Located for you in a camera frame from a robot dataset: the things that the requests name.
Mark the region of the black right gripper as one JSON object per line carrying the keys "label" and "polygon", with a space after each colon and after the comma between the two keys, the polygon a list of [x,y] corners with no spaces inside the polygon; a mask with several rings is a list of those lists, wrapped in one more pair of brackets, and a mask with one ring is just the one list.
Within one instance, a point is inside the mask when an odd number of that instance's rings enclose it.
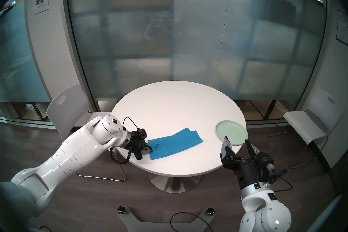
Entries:
{"label": "black right gripper", "polygon": [[254,160],[260,160],[260,151],[253,146],[248,139],[245,145],[250,159],[244,159],[242,156],[235,156],[232,145],[227,136],[225,136],[221,147],[220,159],[225,169],[234,172],[237,178],[240,190],[261,182],[259,170]]}

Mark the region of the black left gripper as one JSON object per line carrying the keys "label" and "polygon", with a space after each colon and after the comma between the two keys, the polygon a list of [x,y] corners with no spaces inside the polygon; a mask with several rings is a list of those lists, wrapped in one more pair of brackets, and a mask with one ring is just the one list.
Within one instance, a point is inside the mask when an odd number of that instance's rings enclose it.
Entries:
{"label": "black left gripper", "polygon": [[131,136],[128,143],[128,151],[133,153],[137,160],[142,160],[143,152],[153,152],[153,147],[147,144],[145,139],[139,136]]}

